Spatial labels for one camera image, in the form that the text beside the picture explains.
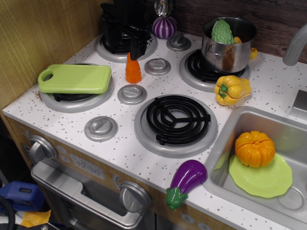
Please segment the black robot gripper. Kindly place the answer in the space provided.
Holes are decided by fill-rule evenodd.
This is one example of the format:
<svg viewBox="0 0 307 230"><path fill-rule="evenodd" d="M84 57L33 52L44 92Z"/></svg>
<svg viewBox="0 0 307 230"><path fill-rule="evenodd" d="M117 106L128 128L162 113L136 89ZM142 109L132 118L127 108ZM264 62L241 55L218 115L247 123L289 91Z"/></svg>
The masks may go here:
<svg viewBox="0 0 307 230"><path fill-rule="evenodd" d="M110 53L130 52L131 60L143 56L152 41L146 1L115 0L101 3L100 7L103 10L103 46Z"/></svg>

